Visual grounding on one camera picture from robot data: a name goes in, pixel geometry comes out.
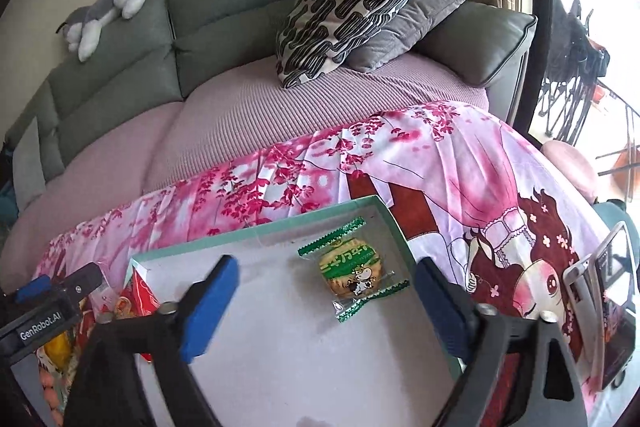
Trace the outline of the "black white patterned pillow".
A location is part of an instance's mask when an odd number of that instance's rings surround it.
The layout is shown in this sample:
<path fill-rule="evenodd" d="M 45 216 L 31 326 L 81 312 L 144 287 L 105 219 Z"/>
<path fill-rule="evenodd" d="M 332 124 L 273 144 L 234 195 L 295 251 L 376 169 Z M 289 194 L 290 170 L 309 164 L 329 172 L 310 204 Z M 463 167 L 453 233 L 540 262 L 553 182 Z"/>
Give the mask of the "black white patterned pillow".
<path fill-rule="evenodd" d="M 276 41 L 276 73 L 291 89 L 329 74 L 409 0 L 298 0 Z"/>

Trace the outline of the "teal cardboard tray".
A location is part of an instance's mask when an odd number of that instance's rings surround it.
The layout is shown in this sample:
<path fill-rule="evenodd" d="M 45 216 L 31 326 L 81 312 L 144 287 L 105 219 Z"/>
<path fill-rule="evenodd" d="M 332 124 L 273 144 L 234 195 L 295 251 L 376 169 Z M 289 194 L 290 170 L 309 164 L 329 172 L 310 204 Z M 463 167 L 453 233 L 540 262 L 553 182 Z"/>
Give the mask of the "teal cardboard tray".
<path fill-rule="evenodd" d="M 131 258 L 162 303 L 176 301 L 220 257 L 240 283 L 213 340 L 191 365 L 226 426 L 428 426 L 459 369 L 440 345 L 413 288 L 338 321 L 317 262 L 300 247 L 355 218 L 357 235 L 398 280 L 414 261 L 381 199 L 370 196 L 293 218 Z"/>

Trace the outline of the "light grey small cushion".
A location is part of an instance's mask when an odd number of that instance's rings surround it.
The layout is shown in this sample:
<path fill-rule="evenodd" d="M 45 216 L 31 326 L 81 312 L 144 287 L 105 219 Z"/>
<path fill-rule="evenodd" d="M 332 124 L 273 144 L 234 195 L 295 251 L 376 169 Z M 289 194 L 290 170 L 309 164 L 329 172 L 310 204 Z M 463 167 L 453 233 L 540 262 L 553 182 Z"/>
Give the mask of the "light grey small cushion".
<path fill-rule="evenodd" d="M 16 205 L 18 212 L 22 213 L 46 189 L 36 118 L 32 118 L 15 147 L 12 173 Z"/>

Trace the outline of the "green wrapped round cookie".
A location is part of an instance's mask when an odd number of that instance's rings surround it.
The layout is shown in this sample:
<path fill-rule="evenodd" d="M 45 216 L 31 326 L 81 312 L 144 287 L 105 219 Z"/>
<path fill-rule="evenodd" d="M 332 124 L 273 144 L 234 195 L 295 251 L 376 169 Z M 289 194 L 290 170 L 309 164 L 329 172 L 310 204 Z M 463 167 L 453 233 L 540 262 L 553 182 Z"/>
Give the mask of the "green wrapped round cookie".
<path fill-rule="evenodd" d="M 392 269 L 390 257 L 365 239 L 367 220 L 356 217 L 297 251 L 313 261 L 333 296 L 337 321 L 344 323 L 371 301 L 390 297 L 410 286 Z"/>

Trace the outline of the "grey white plush toy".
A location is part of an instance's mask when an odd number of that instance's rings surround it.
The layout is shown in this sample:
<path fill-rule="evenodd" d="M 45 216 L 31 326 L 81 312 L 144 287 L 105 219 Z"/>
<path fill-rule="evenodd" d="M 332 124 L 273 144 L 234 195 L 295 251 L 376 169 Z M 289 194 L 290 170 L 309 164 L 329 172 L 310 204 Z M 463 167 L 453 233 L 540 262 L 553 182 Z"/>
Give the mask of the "grey white plush toy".
<path fill-rule="evenodd" d="M 145 0 L 96 0 L 92 5 L 73 10 L 55 33 L 63 36 L 68 52 L 85 63 L 96 52 L 102 29 L 119 17 L 130 20 L 144 4 Z"/>

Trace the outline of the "pink anime print cloth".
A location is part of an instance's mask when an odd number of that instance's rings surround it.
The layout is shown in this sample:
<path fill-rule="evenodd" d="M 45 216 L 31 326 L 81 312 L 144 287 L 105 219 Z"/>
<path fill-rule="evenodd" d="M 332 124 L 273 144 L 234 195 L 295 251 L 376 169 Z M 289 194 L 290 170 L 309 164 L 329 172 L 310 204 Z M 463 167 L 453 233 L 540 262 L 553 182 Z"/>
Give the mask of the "pink anime print cloth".
<path fill-rule="evenodd" d="M 499 310 L 549 309 L 597 400 L 582 332 L 562 283 L 592 253 L 604 222 L 521 135 L 468 104 L 430 102 L 274 144 L 176 181 L 52 239 L 38 274 L 103 261 L 381 197 L 412 253 Z"/>

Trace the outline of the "pink ribbed sofa cover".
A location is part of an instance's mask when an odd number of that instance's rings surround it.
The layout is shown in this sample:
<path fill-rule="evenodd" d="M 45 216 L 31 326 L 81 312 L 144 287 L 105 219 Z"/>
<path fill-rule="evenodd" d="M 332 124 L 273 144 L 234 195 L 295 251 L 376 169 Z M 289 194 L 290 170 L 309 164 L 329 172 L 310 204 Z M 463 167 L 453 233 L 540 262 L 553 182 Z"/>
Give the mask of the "pink ribbed sofa cover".
<path fill-rule="evenodd" d="M 429 101 L 489 106 L 485 89 L 419 54 L 371 74 L 341 67 L 290 90 L 273 63 L 267 57 L 224 72 L 186 101 L 150 108 L 81 147 L 12 228 L 1 251 L 2 288 L 28 282 L 58 234 L 225 161 L 383 110 Z"/>

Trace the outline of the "green leather sofa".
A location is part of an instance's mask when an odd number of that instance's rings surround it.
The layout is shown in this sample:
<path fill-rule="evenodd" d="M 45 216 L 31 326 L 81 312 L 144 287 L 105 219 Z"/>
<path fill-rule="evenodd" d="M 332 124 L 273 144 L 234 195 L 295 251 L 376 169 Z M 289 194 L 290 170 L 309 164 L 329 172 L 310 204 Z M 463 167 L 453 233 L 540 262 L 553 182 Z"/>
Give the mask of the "green leather sofa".
<path fill-rule="evenodd" d="M 35 124 L 43 174 L 54 179 L 124 122 L 273 55 L 297 1 L 146 0 L 136 16 L 107 26 L 88 61 L 69 56 L 49 72 L 3 144 L 13 150 Z M 435 17 L 416 50 L 485 89 L 491 112 L 509 120 L 536 25 L 533 15 L 465 0 Z"/>

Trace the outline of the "red snack bag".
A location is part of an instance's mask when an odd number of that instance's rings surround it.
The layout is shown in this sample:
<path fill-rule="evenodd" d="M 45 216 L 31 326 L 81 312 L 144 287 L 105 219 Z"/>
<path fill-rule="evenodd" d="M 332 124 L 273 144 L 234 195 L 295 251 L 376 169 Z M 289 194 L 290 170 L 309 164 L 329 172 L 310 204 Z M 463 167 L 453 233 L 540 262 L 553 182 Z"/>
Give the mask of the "red snack bag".
<path fill-rule="evenodd" d="M 117 321 L 115 337 L 130 352 L 139 353 L 148 363 L 153 361 L 149 347 L 155 333 L 154 314 L 160 307 L 153 291 L 137 270 L 116 299 Z"/>

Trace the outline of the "teal cloth item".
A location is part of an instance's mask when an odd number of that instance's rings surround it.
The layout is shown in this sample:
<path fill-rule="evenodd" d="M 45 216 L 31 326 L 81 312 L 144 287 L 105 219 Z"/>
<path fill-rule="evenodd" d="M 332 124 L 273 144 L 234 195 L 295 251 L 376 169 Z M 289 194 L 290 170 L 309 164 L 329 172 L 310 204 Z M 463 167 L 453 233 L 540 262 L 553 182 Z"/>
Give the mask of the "teal cloth item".
<path fill-rule="evenodd" d="M 18 218 L 18 208 L 13 183 L 6 182 L 0 191 L 0 221 L 2 225 L 11 228 Z"/>

